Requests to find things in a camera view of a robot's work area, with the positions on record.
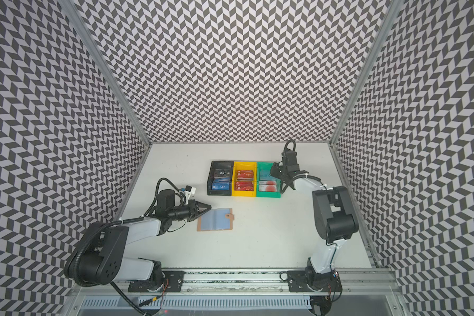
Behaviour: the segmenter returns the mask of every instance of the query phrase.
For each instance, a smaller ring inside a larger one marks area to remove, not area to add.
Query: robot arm
[[[274,162],[270,175],[281,179],[281,194],[290,187],[312,195],[314,224],[322,240],[307,262],[306,276],[311,288],[321,288],[316,283],[326,284],[326,279],[334,274],[338,250],[358,231],[358,221],[347,188],[327,186],[321,179],[300,170],[295,148],[294,140],[287,141],[282,161]]]
[[[161,263],[158,261],[123,257],[125,246],[135,241],[162,235],[168,231],[173,220],[193,221],[211,209],[208,204],[181,198],[175,205],[175,195],[193,195],[188,191],[162,190],[156,194],[156,205],[146,216],[119,220],[104,224],[92,223],[85,231],[76,249],[68,258],[63,272],[80,286],[105,285],[115,281],[150,281],[158,287],[163,284]]]

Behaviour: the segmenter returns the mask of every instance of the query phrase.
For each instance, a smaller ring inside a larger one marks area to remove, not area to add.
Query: black cable
[[[181,228],[183,228],[184,225],[186,225],[186,219],[183,219],[183,221],[184,221],[184,224],[183,224],[181,227],[179,227],[179,228],[177,228],[177,229],[175,229],[175,230],[173,230],[173,231],[167,231],[167,232],[168,232],[168,233],[173,233],[174,231],[178,231],[178,230],[180,230]]]
[[[293,178],[290,179],[290,181],[288,181],[286,184],[285,184],[285,187],[283,187],[283,184],[281,183],[281,191],[280,193],[283,194],[286,189],[288,188],[288,186],[290,186],[290,184],[293,183],[293,181],[295,180],[298,180],[298,179],[301,179],[301,178],[308,178],[308,179],[313,179],[313,180],[316,180],[318,182],[320,182],[321,184],[323,184],[322,180],[314,175],[308,175],[308,174],[299,174],[299,175],[296,175],[294,176]]]
[[[342,295],[342,283],[341,283],[341,277],[339,275],[337,275],[337,282],[339,282],[339,285],[341,286],[341,292],[339,293],[339,296],[337,296],[336,299],[332,298],[332,303],[336,302],[338,299],[340,299],[341,295]]]
[[[178,193],[181,193],[181,190],[177,188],[177,186],[175,186],[170,180],[168,180],[167,178],[160,178],[158,180],[158,182],[156,183],[156,190],[155,190],[155,198],[156,196],[158,195],[158,190],[160,189],[160,183],[162,181],[166,181],[166,182],[169,182],[169,184],[178,192]],[[181,205],[184,205],[186,203],[186,196],[184,196],[184,198],[181,198]]]
[[[335,247],[334,253],[332,254],[332,259],[330,259],[330,270],[332,269],[332,261],[334,260],[335,251],[337,251],[337,246]]]
[[[185,205],[185,204],[186,204],[186,195],[181,194],[181,193],[177,193],[177,192],[174,193],[174,194],[176,194],[176,195],[179,197],[179,199],[181,199],[181,205]]]
[[[128,305],[130,305],[134,310],[136,310],[137,312],[141,313],[142,315],[144,316],[153,316],[155,315],[156,313],[154,314],[150,314],[150,313],[147,313],[147,312],[144,312],[142,309],[140,309],[137,305],[135,305],[134,302],[132,302],[128,296],[125,295],[125,293],[123,293],[123,291],[121,291],[121,289],[116,285],[116,283],[114,282],[111,282],[111,285],[112,287],[114,287],[114,289],[116,290],[116,292],[118,292],[119,295],[121,295],[121,297],[128,303]]]
[[[154,301],[158,300],[160,297],[162,297],[162,296],[158,295],[158,296],[155,296],[153,298],[147,299],[144,302],[140,303],[138,306],[143,307],[143,306],[149,305],[149,304],[153,303]]]
[[[286,142],[286,144],[284,144],[283,152],[285,152],[286,149],[288,149],[288,145],[289,145],[291,142],[293,143],[293,149],[292,149],[292,150],[295,151],[295,149],[297,148],[297,143],[295,142],[295,140],[289,140],[289,141]]]
[[[152,213],[155,211],[155,204],[156,204],[156,197],[158,196],[158,190],[160,190],[160,184],[162,181],[166,181],[168,182],[177,192],[175,193],[179,199],[181,199],[181,205],[185,205],[186,204],[186,195],[184,195],[182,193],[182,191],[180,189],[177,188],[177,186],[175,186],[170,180],[168,180],[167,178],[160,178],[158,180],[158,182],[156,182],[156,189],[155,189],[155,198],[153,199],[151,205],[149,206],[149,208],[147,209],[147,211],[144,213],[144,216],[145,217],[148,217],[150,215],[152,215]]]
[[[325,237],[325,243],[327,244],[327,246],[335,245],[334,243],[329,244],[329,233],[330,231],[327,231],[327,236]]]

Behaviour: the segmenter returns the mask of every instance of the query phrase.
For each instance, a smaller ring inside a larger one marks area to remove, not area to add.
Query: red wire
[[[167,279],[167,285],[163,287],[163,292],[162,292],[162,300],[160,301],[160,309],[162,309],[162,304],[163,304],[163,295],[165,294],[165,290],[169,286],[169,279]]]

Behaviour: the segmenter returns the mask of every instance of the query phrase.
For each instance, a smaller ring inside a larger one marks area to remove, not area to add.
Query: storage bin
[[[214,171],[215,169],[230,169],[230,186],[234,185],[232,178],[234,176],[234,162],[233,161],[218,161],[213,160],[211,162],[211,169],[209,169],[209,177],[207,179],[207,195],[224,195],[224,196],[231,196],[232,195],[232,188],[228,188],[228,190],[213,190],[212,189],[212,182],[214,181]]]
[[[276,182],[278,183],[278,192],[260,192],[258,190],[259,187],[259,181],[260,181],[260,170],[270,170],[272,167],[272,162],[257,162],[256,163],[256,184],[255,184],[255,191],[256,191],[256,197],[257,198],[280,198],[281,193],[279,193],[279,190],[281,189],[281,180],[276,179]]]
[[[254,191],[239,191],[235,189],[235,181],[237,170],[253,170],[253,181],[255,182]],[[232,196],[248,196],[256,197],[256,162],[247,162],[247,161],[235,161],[234,162],[234,175],[232,180]]]

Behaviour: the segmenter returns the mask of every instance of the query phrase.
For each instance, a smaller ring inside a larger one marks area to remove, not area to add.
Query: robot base
[[[304,271],[287,271],[288,287],[290,292],[341,292],[342,285],[338,273],[332,272],[320,274],[314,271],[311,260],[307,261]]]
[[[151,276],[145,281],[130,281],[128,292],[131,293],[153,293],[162,292],[163,284],[168,286],[165,292],[181,292],[181,286],[184,279],[184,271],[163,271],[162,263],[153,261],[155,263],[152,269]]]

